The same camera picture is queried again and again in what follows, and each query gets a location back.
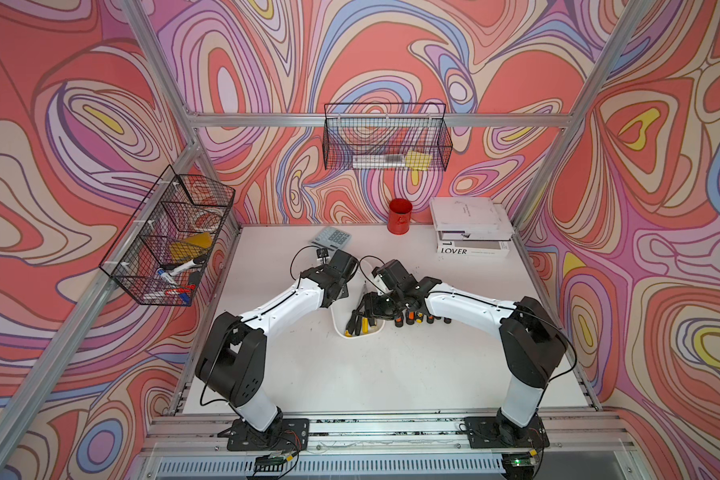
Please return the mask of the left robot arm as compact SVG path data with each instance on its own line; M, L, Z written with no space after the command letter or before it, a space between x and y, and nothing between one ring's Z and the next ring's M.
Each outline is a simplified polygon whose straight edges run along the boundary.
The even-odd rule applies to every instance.
M248 427L269 431L282 411L262 390L268 341L333 305L358 269L356 257L338 250L327 263L302 271L289 288L264 304L239 315L219 314L195 366L203 389L219 395Z

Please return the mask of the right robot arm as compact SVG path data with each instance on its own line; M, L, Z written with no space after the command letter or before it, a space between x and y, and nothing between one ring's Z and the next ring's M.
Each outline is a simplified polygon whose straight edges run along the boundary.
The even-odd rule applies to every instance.
M372 270L394 313L450 319L486 332L502 346L511 374L494 425L507 442L526 433L572 342L551 320L543 305L525 296L519 301L489 299L434 277L415 278L398 260Z

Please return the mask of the white plastic storage box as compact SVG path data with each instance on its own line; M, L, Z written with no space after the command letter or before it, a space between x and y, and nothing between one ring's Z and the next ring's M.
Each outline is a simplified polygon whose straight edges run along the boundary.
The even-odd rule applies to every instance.
M347 295L329 307L338 335L346 340L363 338L384 328L383 320L372 319L364 310L364 296L375 291L367 280L353 281L347 286Z

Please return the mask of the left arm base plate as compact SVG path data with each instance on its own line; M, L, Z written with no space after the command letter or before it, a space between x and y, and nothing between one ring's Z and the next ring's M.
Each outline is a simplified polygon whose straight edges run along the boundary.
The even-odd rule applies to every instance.
M287 451L299 452L308 446L308 418L276 418L265 430L259 431L248 422L237 419L218 438L227 439L231 452Z

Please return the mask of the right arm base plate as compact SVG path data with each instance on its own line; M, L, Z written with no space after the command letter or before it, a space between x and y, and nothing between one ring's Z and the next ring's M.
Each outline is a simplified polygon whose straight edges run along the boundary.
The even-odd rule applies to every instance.
M519 427L501 415L465 417L460 429L466 434L472 449L531 449L550 446L546 429L538 414L529 424Z

